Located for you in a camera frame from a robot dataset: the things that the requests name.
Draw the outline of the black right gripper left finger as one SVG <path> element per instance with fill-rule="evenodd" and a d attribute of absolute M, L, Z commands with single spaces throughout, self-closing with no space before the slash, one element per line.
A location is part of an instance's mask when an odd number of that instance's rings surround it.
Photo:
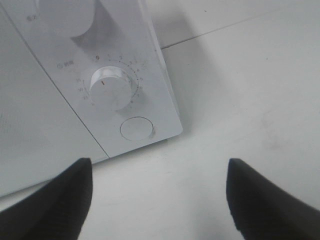
<path fill-rule="evenodd" d="M 80 158 L 36 192 L 1 211 L 0 238 L 76 240 L 92 195 L 92 162 Z"/>

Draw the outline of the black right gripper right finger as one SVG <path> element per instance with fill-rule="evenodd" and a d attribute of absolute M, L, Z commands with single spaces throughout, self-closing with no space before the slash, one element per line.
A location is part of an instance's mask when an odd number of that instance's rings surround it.
<path fill-rule="evenodd" d="M 226 200 L 246 240 L 318 240 L 320 211 L 290 195 L 239 158 L 228 162 Z"/>

